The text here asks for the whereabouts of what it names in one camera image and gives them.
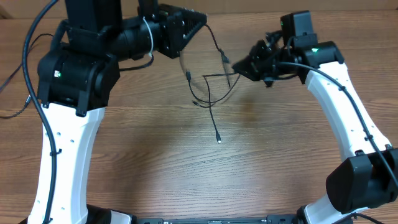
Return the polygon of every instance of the robotic arm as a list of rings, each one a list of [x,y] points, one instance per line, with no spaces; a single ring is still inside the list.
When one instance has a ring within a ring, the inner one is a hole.
[[[308,11],[281,17],[281,25],[282,30],[267,35],[267,44],[260,40],[233,68],[252,81],[263,80],[267,87],[275,80],[299,76],[320,102],[343,161],[326,180],[327,194],[299,209],[297,216],[290,217],[292,222],[286,223],[330,224],[350,213],[395,201],[398,150],[366,112],[337,46],[318,43]],[[282,37],[285,46],[279,48],[277,41]],[[392,169],[390,175],[387,167]],[[273,218],[273,223],[285,220]]]
[[[44,128],[40,177],[34,206],[22,223],[130,224],[132,215],[86,204],[86,186],[96,132],[119,73],[118,62],[137,60],[157,50],[169,58],[206,24],[194,10],[139,1],[139,16],[122,19],[121,2],[66,0],[68,19],[60,23],[50,52],[39,62],[38,98],[57,146],[57,178],[52,203],[49,135]],[[69,43],[63,43],[67,33]]]

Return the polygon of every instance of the cable connector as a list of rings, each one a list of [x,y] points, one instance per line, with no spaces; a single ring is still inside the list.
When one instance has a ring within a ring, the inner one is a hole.
[[[189,70],[185,72],[185,76],[187,77],[188,82],[191,82],[191,72]]]
[[[223,50],[219,49],[219,52],[221,54],[221,60],[223,61],[223,63],[230,63],[229,59],[227,56],[225,56],[225,53]]]
[[[29,96],[27,97],[25,103],[26,103],[26,104],[29,104],[31,100],[32,100],[32,97],[29,95]]]
[[[218,133],[218,131],[216,131],[216,139],[217,139],[218,144],[220,144],[221,143],[221,136]]]

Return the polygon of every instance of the black cable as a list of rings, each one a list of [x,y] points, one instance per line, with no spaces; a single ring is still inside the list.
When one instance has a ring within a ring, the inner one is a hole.
[[[335,222],[334,224],[344,223],[344,222],[346,222],[347,220],[350,220],[353,217],[354,217],[354,219],[357,219],[357,217],[361,217],[361,218],[367,219],[370,222],[373,222],[373,223],[376,223],[376,224],[384,224],[383,222],[380,222],[380,221],[378,221],[378,220],[376,220],[376,219],[374,219],[372,217],[369,217],[367,215],[363,215],[363,214],[360,214],[360,213],[355,213],[355,212],[350,214],[350,215],[348,215],[348,216],[346,216],[346,217],[344,217],[344,218],[342,218],[341,220]]]
[[[204,78],[205,81],[206,81],[207,90],[209,91],[209,102],[211,102],[210,86],[209,86],[209,83],[207,82],[207,78],[206,78],[206,77],[203,77],[203,78]],[[209,110],[210,110],[211,120],[212,120],[213,125],[214,125],[214,129],[216,130],[216,139],[217,139],[217,142],[218,142],[218,144],[219,144],[219,143],[221,143],[221,136],[220,136],[220,134],[218,133],[217,126],[216,126],[216,122],[214,121],[213,112],[211,111],[211,103],[209,103]]]
[[[293,41],[293,38],[294,38],[295,36],[291,36],[291,37],[289,37],[289,39],[287,40],[287,43],[286,43],[286,49],[287,49],[287,55],[290,57],[291,56],[291,54],[290,54],[290,45],[292,44],[292,41]]]
[[[350,95],[350,93],[347,91],[347,89],[345,88],[345,86],[343,86],[342,84],[340,84],[338,81],[336,81],[334,78],[332,78],[331,76],[329,76],[328,74],[326,74],[325,72],[310,67],[308,65],[302,65],[299,63],[292,63],[292,62],[279,62],[277,64],[278,66],[295,66],[295,67],[301,67],[301,68],[306,68],[309,70],[312,70],[314,72],[319,73],[320,75],[323,75],[325,78],[329,79],[329,81],[333,82],[336,86],[338,86],[339,90],[343,91],[345,93],[345,95],[347,96],[347,98],[349,99],[349,101],[351,102],[351,104],[353,105],[353,108],[355,110],[356,115],[359,118],[359,121],[362,124],[363,130],[366,134],[366,139],[369,140],[369,142],[371,143],[372,147],[374,148],[374,150],[376,151],[376,153],[378,154],[378,156],[380,157],[384,167],[387,169],[388,174],[390,175],[391,179],[393,180],[394,184],[396,185],[397,189],[398,189],[398,181],[393,173],[393,171],[391,170],[390,165],[388,164],[388,162],[386,161],[386,158],[384,158],[384,156],[382,155],[380,149],[377,147],[376,143],[374,142],[373,136],[371,135],[371,133],[369,132],[368,127],[365,124],[365,120],[362,117],[361,112],[359,111],[358,106],[356,105],[353,97]]]
[[[55,30],[54,37],[51,40],[50,50],[55,50],[59,47],[62,41],[62,37],[67,31],[67,26],[68,26],[68,19],[64,19],[63,21],[60,22],[57,29]]]
[[[214,36],[213,31],[211,30],[210,26],[205,24],[205,27],[207,27],[207,29],[210,31],[211,37],[213,38],[213,42],[216,45],[217,50],[220,52],[221,54],[221,61],[223,62],[223,68],[224,68],[224,72],[225,74],[228,73],[226,67],[225,67],[225,63],[229,63],[229,59],[225,56],[224,51],[218,47],[217,41],[216,41],[216,37]],[[226,81],[228,83],[228,87],[231,88],[231,82],[229,80],[229,76],[226,77]]]
[[[32,97],[33,104],[36,107],[36,110],[43,122],[44,128],[47,132],[47,136],[49,137],[50,141],[50,147],[51,147],[51,181],[50,181],[50,190],[49,190],[49,199],[47,200],[47,207],[45,209],[45,216],[43,220],[43,224],[48,224],[51,222],[50,214],[51,214],[51,208],[52,208],[52,202],[54,198],[54,191],[55,191],[55,182],[57,179],[57,148],[55,147],[55,140],[54,140],[54,135],[52,133],[49,121],[45,117],[45,114],[40,106],[40,103],[36,97],[35,91],[32,86],[32,82],[30,81],[29,77],[29,71],[27,68],[27,54],[29,51],[29,42],[32,39],[33,33],[39,24],[40,20],[43,18],[43,16],[51,9],[53,5],[55,5],[58,2],[58,0],[51,0],[37,15],[35,20],[33,21],[31,27],[29,28],[29,31],[26,35],[26,39],[24,42],[24,50],[22,51],[22,68],[24,71],[24,78],[26,82],[27,89],[29,91],[29,94]]]
[[[204,75],[203,77],[212,77],[212,76],[230,76],[230,75],[235,75],[236,73],[229,73],[229,74],[213,74],[213,75]],[[235,85],[237,84],[237,82],[239,81],[239,78],[241,77],[241,74],[239,74],[239,76],[236,78],[236,80],[235,80],[235,82],[234,82],[234,84],[231,86],[231,88],[228,90],[228,92],[223,96],[223,97],[221,97],[220,99],[218,99],[218,100],[216,100],[216,101],[212,101],[212,102],[209,102],[209,101],[205,101],[205,100],[202,100],[202,99],[200,99],[199,97],[197,97],[196,96],[196,94],[193,92],[193,90],[192,90],[192,86],[191,86],[191,81],[189,80],[188,81],[188,85],[189,85],[189,89],[191,90],[191,93],[192,93],[192,95],[193,95],[193,97],[195,97],[195,99],[197,99],[198,101],[201,101],[202,103],[217,103],[217,102],[220,102],[221,100],[223,100],[224,98],[226,98],[228,95],[229,95],[229,93],[231,93],[231,91],[232,91],[232,89],[235,87]]]
[[[33,45],[36,43],[36,41],[41,38],[44,35],[49,35],[49,36],[53,36],[52,34],[40,34],[39,36],[36,37],[35,40],[33,40],[32,44],[29,47],[29,51],[28,54],[30,53],[30,51],[33,49]],[[12,78],[14,78],[14,76],[17,74],[17,72],[21,69],[22,67],[22,62],[19,64],[19,66],[17,67],[17,69],[6,79],[6,81],[0,86],[0,93],[3,91],[3,89],[8,85],[8,83],[12,80]]]
[[[13,114],[13,115],[10,115],[10,116],[0,116],[0,119],[11,119],[11,118],[15,118],[16,116],[20,115],[20,114],[21,114],[22,112],[24,112],[24,110],[27,108],[27,106],[29,105],[31,99],[32,99],[32,98],[31,98],[30,95],[29,95],[29,96],[27,97],[26,101],[25,101],[24,107],[23,107],[20,111],[16,112],[16,113]]]
[[[134,71],[134,70],[138,70],[138,69],[147,68],[147,67],[151,66],[152,63],[154,63],[154,55],[153,54],[150,56],[150,61],[148,63],[146,63],[144,65],[136,66],[136,67],[131,67],[131,68],[120,68],[119,72]]]
[[[193,103],[194,105],[197,105],[197,106],[201,107],[201,108],[209,108],[209,107],[210,107],[210,106],[203,106],[203,105],[201,105],[200,103],[198,103],[198,102],[195,101],[195,100],[192,100],[192,103]]]
[[[289,80],[289,79],[295,78],[297,76],[298,76],[297,74],[293,74],[293,75],[289,75],[289,76],[286,76],[286,77],[278,77],[277,80]]]

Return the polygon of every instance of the cable clip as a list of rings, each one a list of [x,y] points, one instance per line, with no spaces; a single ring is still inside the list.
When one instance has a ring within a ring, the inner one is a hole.
[[[55,154],[53,154],[52,152],[50,152],[50,156],[52,157],[52,156],[56,156],[56,155],[58,155],[58,154],[60,154],[62,152],[62,149],[60,149],[57,153],[55,153]]]
[[[50,222],[52,222],[52,218],[50,218],[50,220],[48,222],[43,221],[43,224],[49,224]]]
[[[365,137],[365,141],[367,141],[369,139],[373,139],[373,135],[370,135],[369,137]]]

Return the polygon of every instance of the wooden table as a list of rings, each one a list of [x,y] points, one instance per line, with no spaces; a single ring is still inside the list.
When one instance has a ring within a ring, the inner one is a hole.
[[[210,16],[209,25],[236,62],[266,31],[280,29],[286,13]],[[398,12],[312,15],[320,41],[336,42],[372,119],[398,145]],[[37,34],[53,33],[59,21],[44,19]],[[0,21],[1,83],[20,63],[31,22]],[[35,86],[49,42],[43,37],[29,55]],[[194,90],[205,97],[201,75],[222,72],[206,29],[190,42],[185,62]],[[224,77],[210,82],[214,99],[228,89]],[[19,110],[26,97],[20,72],[0,94],[0,114]],[[325,193],[326,177],[341,162],[338,145],[317,100],[298,79],[265,89],[242,78],[228,101],[213,108],[222,144],[208,110],[192,99],[178,60],[155,54],[150,68],[122,73],[95,141],[88,203],[138,217],[263,217],[295,213]],[[42,126],[33,105],[0,124],[0,223],[18,223],[29,215],[37,190]],[[366,214],[397,223],[397,209],[398,202]]]

